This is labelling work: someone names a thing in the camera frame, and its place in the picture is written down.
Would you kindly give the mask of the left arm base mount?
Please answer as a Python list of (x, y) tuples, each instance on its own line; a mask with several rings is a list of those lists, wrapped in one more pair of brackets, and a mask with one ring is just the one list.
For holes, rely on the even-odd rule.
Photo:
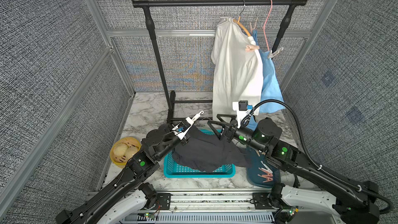
[(172, 194), (170, 193), (158, 194), (154, 205), (150, 208), (150, 210), (169, 210), (171, 206), (171, 197)]

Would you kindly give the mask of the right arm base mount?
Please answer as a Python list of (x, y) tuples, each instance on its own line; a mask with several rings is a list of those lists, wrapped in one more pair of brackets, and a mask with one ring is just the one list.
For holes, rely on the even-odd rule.
[(255, 192), (252, 194), (252, 198), (249, 200), (249, 203), (253, 204), (256, 210), (274, 209), (268, 195), (269, 193), (267, 192)]

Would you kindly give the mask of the beige clothespin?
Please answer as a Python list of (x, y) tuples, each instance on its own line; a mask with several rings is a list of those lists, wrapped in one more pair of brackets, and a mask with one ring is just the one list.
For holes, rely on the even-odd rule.
[(275, 52), (273, 53), (269, 53), (268, 55), (268, 59), (273, 59), (274, 57), (276, 57), (277, 55), (279, 55), (282, 51), (284, 50), (284, 47), (278, 48)]

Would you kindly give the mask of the light blue t-shirt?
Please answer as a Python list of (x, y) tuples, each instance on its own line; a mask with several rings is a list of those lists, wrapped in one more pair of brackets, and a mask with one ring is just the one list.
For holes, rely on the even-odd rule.
[(264, 100), (283, 101), (271, 51), (260, 48), (245, 52), (246, 61), (243, 79), (245, 80), (244, 92), (241, 96), (250, 105), (256, 105)]

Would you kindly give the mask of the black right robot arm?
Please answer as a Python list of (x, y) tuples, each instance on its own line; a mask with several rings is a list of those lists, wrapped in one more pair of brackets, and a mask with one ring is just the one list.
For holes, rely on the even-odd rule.
[(238, 127), (236, 119), (230, 122), (208, 121), (221, 140), (237, 140), (247, 147), (264, 153), (268, 164), (299, 176), (319, 187), (306, 190), (278, 183), (272, 187), (269, 201), (274, 206), (299, 206), (332, 215), (345, 224), (377, 224), (380, 218), (375, 197), (344, 185), (347, 178), (336, 172), (317, 170), (308, 156), (296, 147), (280, 140), (282, 129), (270, 118), (258, 122), (255, 130)]

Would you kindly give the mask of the white clothespin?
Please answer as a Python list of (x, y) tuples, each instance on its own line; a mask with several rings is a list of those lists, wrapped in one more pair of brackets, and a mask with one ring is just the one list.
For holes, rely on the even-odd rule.
[(203, 114), (204, 114), (204, 111), (200, 111), (199, 113), (197, 113), (196, 115), (194, 115), (192, 117), (192, 121), (193, 122), (197, 121)]

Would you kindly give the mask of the white t-shirt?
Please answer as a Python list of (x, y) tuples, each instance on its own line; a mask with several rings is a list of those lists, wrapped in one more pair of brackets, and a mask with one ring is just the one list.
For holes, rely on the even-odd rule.
[(244, 33), (235, 19), (224, 17), (216, 28), (211, 60), (215, 65), (212, 118), (217, 114), (235, 114), (232, 103), (244, 101), (245, 80), (243, 79), (246, 61), (246, 45), (257, 45), (252, 36)]

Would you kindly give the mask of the pink clothes hanger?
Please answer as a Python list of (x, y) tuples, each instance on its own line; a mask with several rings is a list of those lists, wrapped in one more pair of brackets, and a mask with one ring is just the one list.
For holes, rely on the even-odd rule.
[(268, 38), (267, 38), (267, 35), (266, 35), (266, 32), (265, 32), (267, 23), (268, 23), (268, 21), (269, 21), (269, 18), (270, 18), (270, 16), (271, 16), (271, 13), (272, 13), (272, 10), (273, 10), (273, 0), (269, 0), (269, 1), (270, 1), (270, 8), (269, 8), (267, 17), (266, 17), (266, 19), (265, 19), (265, 22), (264, 22), (264, 24), (263, 24), (262, 30), (263, 30), (263, 35), (264, 35), (264, 38), (265, 38), (265, 43), (266, 43), (267, 51), (268, 51), (268, 52), (271, 52), (271, 51), (270, 51), (270, 47), (269, 47)]

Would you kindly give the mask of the dark grey garment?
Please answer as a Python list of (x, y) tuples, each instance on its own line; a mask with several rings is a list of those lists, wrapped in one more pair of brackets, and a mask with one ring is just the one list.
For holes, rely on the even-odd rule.
[(187, 136), (188, 143), (179, 144), (172, 152), (172, 158), (181, 166), (206, 173), (227, 164), (252, 166), (248, 152), (233, 142), (219, 140), (216, 135), (205, 134), (197, 127), (192, 127)]

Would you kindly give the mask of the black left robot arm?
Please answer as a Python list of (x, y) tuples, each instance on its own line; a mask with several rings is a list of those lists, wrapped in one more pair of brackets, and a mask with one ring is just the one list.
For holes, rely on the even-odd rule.
[(193, 127), (187, 120), (178, 125), (167, 123), (151, 130), (141, 141), (141, 148), (130, 158), (122, 171), (93, 198), (73, 211), (63, 210), (56, 216), (57, 224), (96, 224), (128, 192), (141, 185), (159, 167), (161, 161)]

